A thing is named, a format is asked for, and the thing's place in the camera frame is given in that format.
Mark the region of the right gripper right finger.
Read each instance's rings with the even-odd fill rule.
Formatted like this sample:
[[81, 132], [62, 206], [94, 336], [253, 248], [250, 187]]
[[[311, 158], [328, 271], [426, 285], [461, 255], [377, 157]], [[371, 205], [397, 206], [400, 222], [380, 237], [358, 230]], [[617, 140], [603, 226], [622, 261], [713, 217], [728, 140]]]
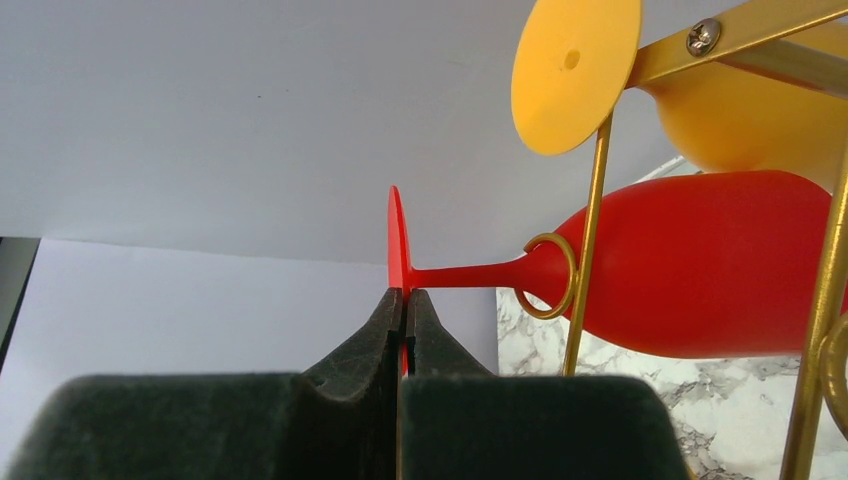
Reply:
[[501, 377], [407, 303], [411, 375], [400, 385], [406, 479], [686, 479], [668, 410], [627, 376]]

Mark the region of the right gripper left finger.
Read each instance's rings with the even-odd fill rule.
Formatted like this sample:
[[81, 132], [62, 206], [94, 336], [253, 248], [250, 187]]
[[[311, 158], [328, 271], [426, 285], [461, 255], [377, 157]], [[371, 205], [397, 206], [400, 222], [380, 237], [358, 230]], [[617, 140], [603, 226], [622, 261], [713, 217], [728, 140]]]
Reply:
[[88, 375], [48, 398], [10, 479], [393, 479], [402, 292], [301, 373]]

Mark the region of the red plastic wine glass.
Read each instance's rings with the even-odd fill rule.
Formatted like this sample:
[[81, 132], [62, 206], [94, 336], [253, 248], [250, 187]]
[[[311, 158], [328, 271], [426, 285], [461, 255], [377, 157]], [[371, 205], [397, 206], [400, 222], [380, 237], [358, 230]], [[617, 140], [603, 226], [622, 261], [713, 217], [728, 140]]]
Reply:
[[782, 171], [672, 176], [600, 203], [584, 328], [654, 356], [798, 354], [831, 195]]

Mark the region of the yellow wine glass top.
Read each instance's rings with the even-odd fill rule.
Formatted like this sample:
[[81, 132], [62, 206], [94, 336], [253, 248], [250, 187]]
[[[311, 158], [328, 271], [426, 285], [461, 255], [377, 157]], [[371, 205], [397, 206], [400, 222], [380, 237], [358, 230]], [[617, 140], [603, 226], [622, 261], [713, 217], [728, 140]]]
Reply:
[[534, 5], [511, 80], [530, 150], [575, 149], [636, 88], [699, 169], [781, 170], [835, 189], [847, 143], [845, 2], [748, 1], [645, 47], [642, 13], [639, 1]]

